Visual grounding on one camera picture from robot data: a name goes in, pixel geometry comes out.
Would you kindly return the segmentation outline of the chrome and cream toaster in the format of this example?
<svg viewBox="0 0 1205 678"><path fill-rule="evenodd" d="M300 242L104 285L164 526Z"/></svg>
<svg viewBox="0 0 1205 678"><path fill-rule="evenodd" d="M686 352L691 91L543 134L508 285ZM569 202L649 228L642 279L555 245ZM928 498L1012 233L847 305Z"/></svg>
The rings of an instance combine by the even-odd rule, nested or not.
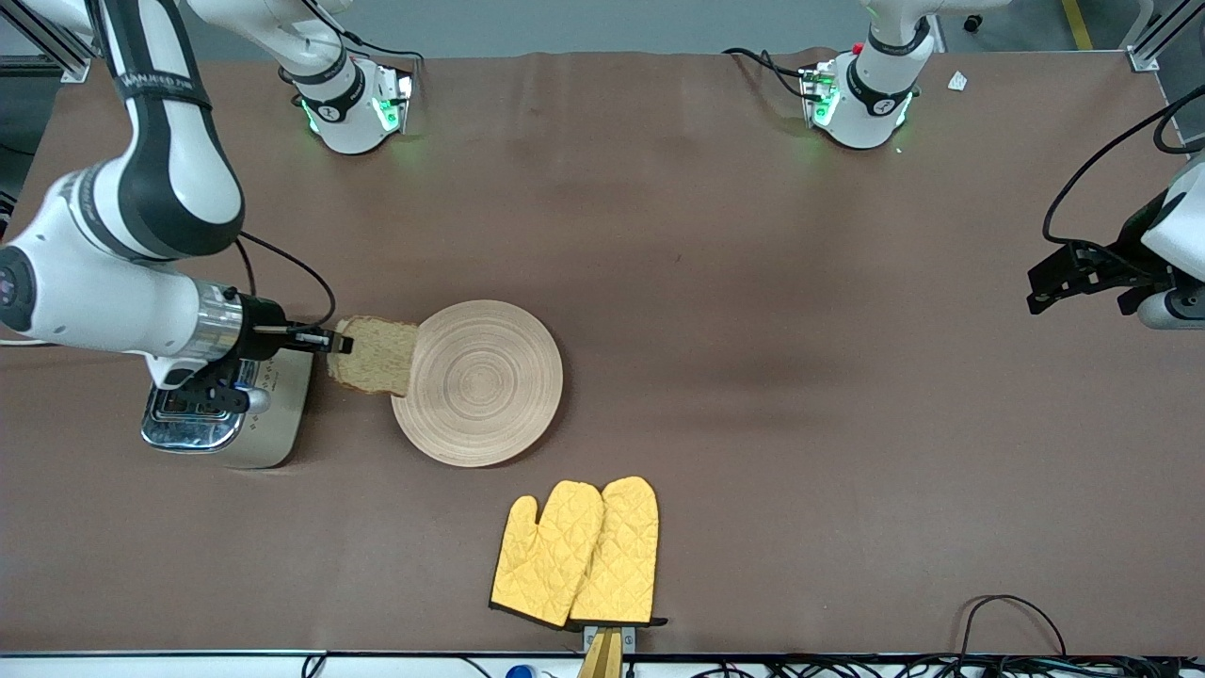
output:
<svg viewBox="0 0 1205 678"><path fill-rule="evenodd" d="M227 468L280 466L296 446L298 428L313 377L313 356L281 350L271 360L258 364L255 385L271 394L266 412L228 415L224 419L165 417L149 412L147 400L139 429L142 441L158 452L207 460Z"/></svg>

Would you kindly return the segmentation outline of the brown toast slice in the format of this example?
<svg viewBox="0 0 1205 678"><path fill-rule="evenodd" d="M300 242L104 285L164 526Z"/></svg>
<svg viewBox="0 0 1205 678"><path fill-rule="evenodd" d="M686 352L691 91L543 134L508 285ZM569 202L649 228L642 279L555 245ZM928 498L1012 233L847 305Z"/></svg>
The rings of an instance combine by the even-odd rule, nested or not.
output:
<svg viewBox="0 0 1205 678"><path fill-rule="evenodd" d="M377 316L346 316L336 334L349 353L331 353L327 372L339 385L368 395L405 396L410 387L419 326Z"/></svg>

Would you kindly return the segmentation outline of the yellow quilted oven mitt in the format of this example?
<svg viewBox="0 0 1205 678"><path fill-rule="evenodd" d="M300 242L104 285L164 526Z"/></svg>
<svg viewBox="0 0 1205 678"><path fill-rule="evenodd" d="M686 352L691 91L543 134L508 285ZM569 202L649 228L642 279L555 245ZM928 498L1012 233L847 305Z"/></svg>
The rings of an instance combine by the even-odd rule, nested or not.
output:
<svg viewBox="0 0 1205 678"><path fill-rule="evenodd" d="M543 503L516 499L501 535L490 609L546 627L568 626L602 515L602 494L580 481L556 482Z"/></svg>
<svg viewBox="0 0 1205 678"><path fill-rule="evenodd" d="M570 609L570 625L658 627L653 614L660 512L654 488L640 476L602 489L602 531Z"/></svg>

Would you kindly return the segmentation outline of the round wooden plate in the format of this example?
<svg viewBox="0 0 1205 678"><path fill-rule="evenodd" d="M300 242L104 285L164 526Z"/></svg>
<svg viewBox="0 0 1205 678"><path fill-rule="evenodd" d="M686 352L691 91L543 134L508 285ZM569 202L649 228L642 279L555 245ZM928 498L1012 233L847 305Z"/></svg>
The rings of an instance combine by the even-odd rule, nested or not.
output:
<svg viewBox="0 0 1205 678"><path fill-rule="evenodd" d="M392 396L402 434L457 468L507 462L546 434L564 389L551 332L515 303L480 299L440 309L417 334L408 393Z"/></svg>

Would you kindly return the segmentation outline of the small metal bracket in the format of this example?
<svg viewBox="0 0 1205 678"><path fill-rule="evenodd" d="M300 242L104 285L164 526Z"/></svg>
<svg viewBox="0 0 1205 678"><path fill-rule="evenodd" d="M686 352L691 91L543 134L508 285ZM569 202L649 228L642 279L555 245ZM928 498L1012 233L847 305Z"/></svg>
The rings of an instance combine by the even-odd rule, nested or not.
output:
<svg viewBox="0 0 1205 678"><path fill-rule="evenodd" d="M621 655L635 653L636 627L631 625L586 625L581 630L582 652L588 653L596 636L615 636L615 645L619 647Z"/></svg>

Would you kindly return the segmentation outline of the brown table cover cloth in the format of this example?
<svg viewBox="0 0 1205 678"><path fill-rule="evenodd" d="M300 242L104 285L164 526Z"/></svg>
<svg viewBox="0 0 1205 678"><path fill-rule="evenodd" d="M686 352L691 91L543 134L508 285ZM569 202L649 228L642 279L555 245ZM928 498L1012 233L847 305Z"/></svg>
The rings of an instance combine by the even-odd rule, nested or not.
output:
<svg viewBox="0 0 1205 678"><path fill-rule="evenodd" d="M1205 334L1025 303L1052 197L1164 104L1125 57L934 57L870 152L731 57L431 59L363 157L274 65L201 69L249 232L343 314L528 309L562 408L453 468L318 369L287 466L237 472L139 438L137 356L0 350L0 652L559 652L488 608L509 506L643 476L642 652L952 652L1012 592L1076 654L1205 655Z"/></svg>

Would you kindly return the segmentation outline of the aluminium frame post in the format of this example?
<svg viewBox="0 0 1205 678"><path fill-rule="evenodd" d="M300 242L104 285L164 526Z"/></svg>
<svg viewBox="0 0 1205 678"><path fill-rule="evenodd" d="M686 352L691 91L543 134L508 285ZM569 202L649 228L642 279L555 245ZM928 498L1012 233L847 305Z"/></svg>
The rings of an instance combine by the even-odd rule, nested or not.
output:
<svg viewBox="0 0 1205 678"><path fill-rule="evenodd" d="M86 82L95 57L104 57L88 0L0 0L0 18L42 51L64 83Z"/></svg>
<svg viewBox="0 0 1205 678"><path fill-rule="evenodd" d="M1205 16L1205 0L1171 0L1164 11L1156 8L1156 0L1135 1L1139 13L1119 51L1125 53L1133 73L1158 72L1158 57L1193 20Z"/></svg>

